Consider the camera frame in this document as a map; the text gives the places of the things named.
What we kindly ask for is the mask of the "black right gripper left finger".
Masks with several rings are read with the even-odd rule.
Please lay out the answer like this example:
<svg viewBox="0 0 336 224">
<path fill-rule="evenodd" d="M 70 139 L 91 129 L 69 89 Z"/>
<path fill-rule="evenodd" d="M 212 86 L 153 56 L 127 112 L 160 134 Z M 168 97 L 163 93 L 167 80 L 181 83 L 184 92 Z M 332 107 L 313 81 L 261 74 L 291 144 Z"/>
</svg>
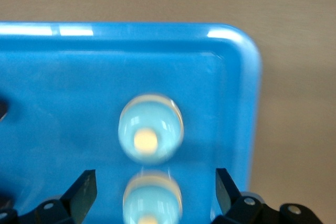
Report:
<svg viewBox="0 0 336 224">
<path fill-rule="evenodd" d="M 46 200 L 24 215 L 1 208 L 1 223 L 83 223 L 96 197 L 96 171 L 85 170 L 60 198 Z"/>
</svg>

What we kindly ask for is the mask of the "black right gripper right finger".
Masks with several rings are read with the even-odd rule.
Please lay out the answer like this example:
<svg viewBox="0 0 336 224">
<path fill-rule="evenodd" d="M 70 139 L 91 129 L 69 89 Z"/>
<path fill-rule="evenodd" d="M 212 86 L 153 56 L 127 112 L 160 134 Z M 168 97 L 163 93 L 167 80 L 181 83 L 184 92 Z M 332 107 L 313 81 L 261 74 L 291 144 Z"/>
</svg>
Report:
<svg viewBox="0 0 336 224">
<path fill-rule="evenodd" d="M 225 168 L 216 169 L 216 198 L 222 213 L 212 223 L 322 223 L 308 207 L 286 203 L 270 208 L 257 194 L 242 194 Z"/>
</svg>

